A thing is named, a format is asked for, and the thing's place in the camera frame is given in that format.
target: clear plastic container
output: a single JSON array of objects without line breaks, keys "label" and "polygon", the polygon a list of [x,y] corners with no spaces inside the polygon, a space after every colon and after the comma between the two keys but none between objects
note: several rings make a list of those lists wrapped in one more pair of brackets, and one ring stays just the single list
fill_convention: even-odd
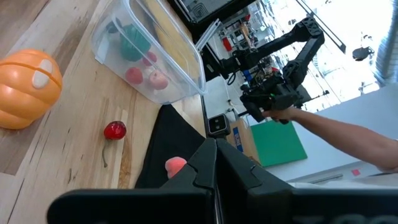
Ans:
[{"label": "clear plastic container", "polygon": [[200,54],[160,0],[115,0],[91,44],[97,61],[156,103],[206,93]]}]

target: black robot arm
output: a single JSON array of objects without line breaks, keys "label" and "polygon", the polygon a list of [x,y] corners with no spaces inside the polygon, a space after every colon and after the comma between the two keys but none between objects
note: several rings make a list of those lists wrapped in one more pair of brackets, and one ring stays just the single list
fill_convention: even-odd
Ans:
[{"label": "black robot arm", "polygon": [[264,57],[283,49],[294,42],[306,42],[296,59],[291,60],[273,76],[261,80],[253,86],[242,86],[241,101],[257,122],[264,120],[261,110],[283,110],[296,104],[301,96],[296,91],[307,74],[308,65],[325,42],[323,31],[311,17],[306,17],[296,24],[292,31],[255,51],[239,50],[232,58],[222,60],[223,73],[248,70],[257,65]]}]

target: green folder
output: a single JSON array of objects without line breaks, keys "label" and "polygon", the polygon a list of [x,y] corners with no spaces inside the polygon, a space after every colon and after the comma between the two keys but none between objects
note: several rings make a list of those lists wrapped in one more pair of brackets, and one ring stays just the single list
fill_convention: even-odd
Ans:
[{"label": "green folder", "polygon": [[291,122],[283,125],[270,121],[252,126],[251,131],[264,167],[307,158]]}]

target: hand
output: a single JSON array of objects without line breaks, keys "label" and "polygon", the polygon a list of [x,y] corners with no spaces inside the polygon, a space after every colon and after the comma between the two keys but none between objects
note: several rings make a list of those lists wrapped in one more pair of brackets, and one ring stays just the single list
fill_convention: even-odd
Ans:
[{"label": "hand", "polygon": [[265,118],[271,117],[274,121],[277,121],[277,122],[281,119],[290,121],[290,120],[294,119],[297,110],[298,110],[297,108],[291,107],[291,108],[287,108],[287,109],[281,110],[281,111],[277,111],[277,110],[264,111],[264,112],[262,112],[262,115]]}]

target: toy pumpkin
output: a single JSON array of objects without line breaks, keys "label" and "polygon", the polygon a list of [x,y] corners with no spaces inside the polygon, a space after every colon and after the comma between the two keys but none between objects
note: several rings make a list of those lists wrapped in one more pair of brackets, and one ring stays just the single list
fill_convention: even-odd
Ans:
[{"label": "toy pumpkin", "polygon": [[0,127],[28,127],[54,105],[61,90],[59,67],[44,52],[21,50],[0,60]]}]

